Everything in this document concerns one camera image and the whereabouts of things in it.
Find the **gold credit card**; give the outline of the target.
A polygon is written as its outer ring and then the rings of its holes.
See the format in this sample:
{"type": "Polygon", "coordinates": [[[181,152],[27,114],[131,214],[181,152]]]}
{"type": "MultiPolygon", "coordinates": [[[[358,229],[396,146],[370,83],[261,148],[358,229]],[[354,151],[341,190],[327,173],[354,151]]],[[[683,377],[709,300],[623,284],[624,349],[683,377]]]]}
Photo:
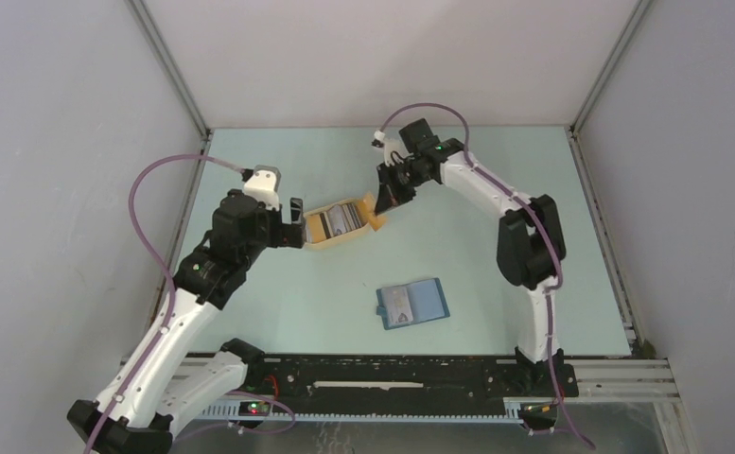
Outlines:
{"type": "Polygon", "coordinates": [[[376,212],[376,199],[372,193],[366,193],[360,203],[359,209],[365,219],[365,222],[377,232],[387,222],[385,215],[378,214],[376,212]]]}

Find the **blue leather card holder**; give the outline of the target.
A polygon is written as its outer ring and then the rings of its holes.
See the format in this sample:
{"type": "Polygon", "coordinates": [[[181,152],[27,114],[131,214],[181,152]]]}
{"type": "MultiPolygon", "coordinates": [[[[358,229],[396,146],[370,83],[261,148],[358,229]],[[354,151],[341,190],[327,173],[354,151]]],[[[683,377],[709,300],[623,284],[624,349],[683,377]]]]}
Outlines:
{"type": "Polygon", "coordinates": [[[385,330],[393,330],[420,323],[429,323],[450,317],[443,287],[439,278],[418,280],[404,285],[379,288],[376,291],[376,315],[381,319],[385,330]],[[413,321],[400,326],[389,326],[383,302],[383,293],[387,288],[405,287],[411,300],[413,321]]]}

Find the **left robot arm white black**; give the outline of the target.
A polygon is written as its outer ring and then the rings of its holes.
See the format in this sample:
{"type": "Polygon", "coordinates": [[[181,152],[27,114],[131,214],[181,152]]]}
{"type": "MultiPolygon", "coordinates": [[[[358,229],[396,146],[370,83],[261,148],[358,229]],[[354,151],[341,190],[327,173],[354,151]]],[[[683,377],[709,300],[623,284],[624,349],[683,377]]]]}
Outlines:
{"type": "Polygon", "coordinates": [[[304,205],[289,203],[291,221],[265,197],[232,189],[211,227],[178,266],[169,294],[146,336],[117,377],[94,400],[78,400],[67,419],[90,453],[167,453],[183,428],[223,395],[255,393],[266,378],[264,353],[228,340],[201,369],[176,386],[172,377],[194,340],[222,312],[267,248],[300,249],[304,205]]]}

